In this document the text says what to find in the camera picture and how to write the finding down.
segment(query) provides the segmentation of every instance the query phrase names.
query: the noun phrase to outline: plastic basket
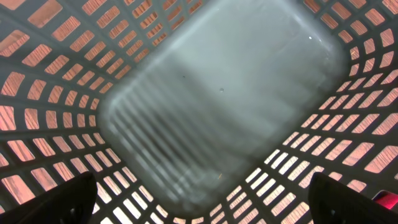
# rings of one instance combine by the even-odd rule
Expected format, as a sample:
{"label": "plastic basket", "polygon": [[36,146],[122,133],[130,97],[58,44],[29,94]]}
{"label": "plastic basket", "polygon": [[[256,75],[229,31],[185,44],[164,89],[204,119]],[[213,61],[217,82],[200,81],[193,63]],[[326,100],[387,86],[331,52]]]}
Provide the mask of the plastic basket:
{"label": "plastic basket", "polygon": [[87,170],[98,181],[92,223],[310,223],[314,172],[369,198],[398,193],[398,2],[300,0],[352,58],[350,73],[207,212],[167,213],[101,137],[97,106],[205,3],[0,2],[2,212]]}

